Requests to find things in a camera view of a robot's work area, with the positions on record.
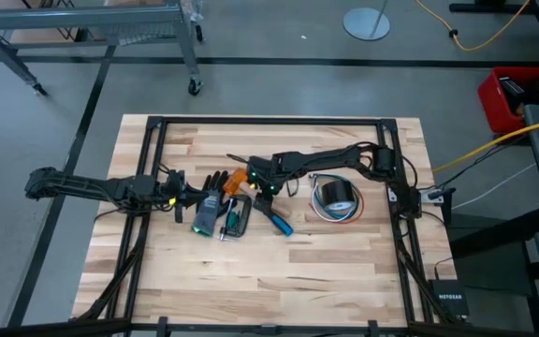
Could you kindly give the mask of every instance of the red container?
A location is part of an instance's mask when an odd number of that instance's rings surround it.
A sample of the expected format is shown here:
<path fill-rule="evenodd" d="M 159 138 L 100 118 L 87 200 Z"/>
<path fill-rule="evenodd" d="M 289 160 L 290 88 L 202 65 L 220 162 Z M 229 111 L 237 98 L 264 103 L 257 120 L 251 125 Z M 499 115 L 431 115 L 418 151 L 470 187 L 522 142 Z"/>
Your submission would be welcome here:
<path fill-rule="evenodd" d="M 523 89 L 527 89 L 531 82 L 539 80 L 539 67 L 495 67 L 477 90 L 490 129 L 497 134 L 506 134 L 525 127 L 525 123 L 522 116 L 515 115 L 509 109 L 498 80 L 501 77 L 510 77 Z"/>

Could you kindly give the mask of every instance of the wooden table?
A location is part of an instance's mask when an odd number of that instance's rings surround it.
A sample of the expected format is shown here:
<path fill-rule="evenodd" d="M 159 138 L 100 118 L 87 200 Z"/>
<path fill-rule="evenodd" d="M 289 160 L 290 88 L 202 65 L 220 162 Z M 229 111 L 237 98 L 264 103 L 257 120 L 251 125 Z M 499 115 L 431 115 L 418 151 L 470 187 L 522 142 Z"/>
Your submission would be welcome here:
<path fill-rule="evenodd" d="M 110 178 L 135 173 L 147 118 L 124 116 Z M 403 154 L 415 164 L 419 186 L 432 185 L 419 120 L 400 118 L 397 123 Z M 162 163 L 184 169 L 187 182 L 200 188 L 208 174 L 241 165 L 226 153 L 311 153 L 361 140 L 376 141 L 374 128 L 169 125 Z M 150 171 L 151 163 L 145 172 Z M 159 316 L 167 316 L 170 323 L 183 324 L 367 326 L 374 319 L 380 327 L 406 327 L 386 187 L 348 168 L 332 172 L 350 179 L 365 198 L 365 212 L 353 224 L 327 223 L 313 213 L 308 178 L 300 179 L 299 193 L 287 200 L 293 211 L 287 220 L 295 230 L 289 238 L 255 210 L 239 242 L 219 242 L 193 233 L 194 208 L 185 212 L 183 224 L 174 223 L 172 213 L 154 212 L 133 321 L 156 323 Z M 407 176 L 413 179 L 409 168 Z M 287 198 L 285 189 L 279 198 Z M 101 203 L 99 212 L 112 209 Z M 425 206 L 424 211 L 441 216 L 433 206 Z M 113 213 L 95 223 L 73 315 L 82 314 L 111 279 L 124 219 L 125 215 Z M 416 226 L 426 274 L 433 277 L 434 264 L 451 257 L 446 231 L 428 215 L 418 219 Z M 438 272 L 443 278 L 456 278 L 452 260 L 441 263 Z M 410 279 L 415 316 L 421 319 L 419 292 Z M 124 311 L 126 289 L 124 282 L 117 315 Z"/>

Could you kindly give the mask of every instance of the cart wheel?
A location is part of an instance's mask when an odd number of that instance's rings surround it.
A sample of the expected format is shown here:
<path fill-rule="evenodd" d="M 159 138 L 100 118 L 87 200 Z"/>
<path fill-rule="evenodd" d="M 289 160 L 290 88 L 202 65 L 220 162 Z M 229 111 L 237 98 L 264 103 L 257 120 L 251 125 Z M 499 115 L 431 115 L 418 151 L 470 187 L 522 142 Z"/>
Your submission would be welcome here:
<path fill-rule="evenodd" d="M 203 42 L 203 30 L 200 25 L 195 26 L 195 33 L 197 34 L 197 41 Z"/>
<path fill-rule="evenodd" d="M 190 95 L 198 95 L 198 92 L 201 91 L 201 86 L 202 85 L 203 84 L 201 83 L 201 81 L 191 80 L 188 83 L 188 94 L 190 94 Z"/>
<path fill-rule="evenodd" d="M 49 94 L 43 89 L 43 86 L 40 83 L 37 83 L 33 85 L 33 89 L 35 90 L 35 95 L 43 95 L 47 97 Z"/>

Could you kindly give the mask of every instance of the gray floor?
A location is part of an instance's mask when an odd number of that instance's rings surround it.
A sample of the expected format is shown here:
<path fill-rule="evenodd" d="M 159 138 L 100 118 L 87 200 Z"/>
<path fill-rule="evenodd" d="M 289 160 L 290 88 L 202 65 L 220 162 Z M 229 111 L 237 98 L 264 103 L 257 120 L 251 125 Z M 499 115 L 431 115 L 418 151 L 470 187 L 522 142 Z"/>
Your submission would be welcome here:
<path fill-rule="evenodd" d="M 378 7 L 361 0 L 214 0 L 205 3 L 207 43 L 199 56 L 324 57 L 427 60 L 539 61 L 539 28 L 520 17 L 491 47 L 458 51 L 444 27 L 413 1 L 391 1 L 392 31 L 372 43 L 348 36 L 342 15 L 351 7 Z M 487 38 L 508 16 L 451 14 L 447 1 L 425 3 L 461 32 L 466 45 Z M 96 54 L 98 48 L 30 50 L 22 54 Z M 175 46 L 121 48 L 119 55 L 177 55 Z M 26 267 L 46 201 L 23 197 L 33 169 L 60 168 L 89 92 L 97 65 L 31 64 L 51 97 L 34 96 L 0 64 L 0 326 Z M 476 88 L 488 69 L 337 66 L 202 66 L 205 87 L 186 93 L 183 66 L 114 65 L 109 71 L 76 173 L 106 176 L 125 113 L 293 114 L 419 117 L 434 167 L 490 140 Z M 456 183 L 456 203 L 473 198 L 533 162 L 528 148 L 509 149 Z M 451 172 L 437 175 L 442 181 Z M 25 323 L 63 321 L 69 316 L 86 255 L 96 203 L 69 198 L 58 223 Z M 459 213 L 500 219 L 539 207 L 539 179 L 529 170 L 488 198 Z M 452 236 L 462 233 L 451 233 Z M 458 262 L 468 285 L 511 288 L 524 270 L 518 247 Z M 468 290 L 476 325 L 530 330 L 525 300 L 512 294 Z"/>

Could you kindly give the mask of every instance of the round stand base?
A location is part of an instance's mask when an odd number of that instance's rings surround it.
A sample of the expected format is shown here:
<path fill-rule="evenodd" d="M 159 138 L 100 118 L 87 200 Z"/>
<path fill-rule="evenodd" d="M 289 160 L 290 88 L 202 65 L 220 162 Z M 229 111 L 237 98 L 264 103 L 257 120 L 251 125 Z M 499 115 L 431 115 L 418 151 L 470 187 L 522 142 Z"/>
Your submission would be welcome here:
<path fill-rule="evenodd" d="M 344 30 L 353 37 L 365 41 L 374 41 L 385 37 L 390 31 L 390 21 L 386 15 L 382 14 L 375 32 L 373 32 L 373 35 L 371 34 L 379 16 L 380 12 L 373 8 L 353 8 L 344 15 L 342 24 L 344 25 Z"/>

